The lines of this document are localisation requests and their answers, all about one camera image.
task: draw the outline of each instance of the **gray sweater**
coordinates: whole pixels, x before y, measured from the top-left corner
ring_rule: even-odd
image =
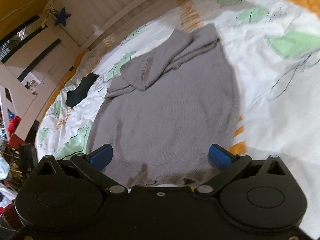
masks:
[[[217,174],[212,143],[232,144],[239,93],[214,25],[174,30],[114,77],[94,120],[90,153],[105,143],[113,160],[104,174],[126,187],[199,185]]]

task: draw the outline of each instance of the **blue gripper pad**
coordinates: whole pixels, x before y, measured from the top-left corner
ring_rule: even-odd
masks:
[[[211,165],[223,171],[231,166],[237,160],[237,157],[218,144],[212,144],[209,149],[208,160]]]
[[[85,159],[98,171],[103,171],[103,169],[112,161],[112,157],[112,146],[110,144],[105,144],[88,154]]]

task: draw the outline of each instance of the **bed sheet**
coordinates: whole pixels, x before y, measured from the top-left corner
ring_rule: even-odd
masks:
[[[320,22],[287,0],[177,0],[180,7],[139,27],[104,55],[103,45],[84,56],[40,125],[38,158],[84,152],[95,115],[113,76],[133,57],[165,41],[174,28],[191,31],[214,23],[241,93],[233,153],[255,159],[279,155],[308,199],[301,228],[320,236]],[[65,105],[89,72],[100,75],[74,108]]]

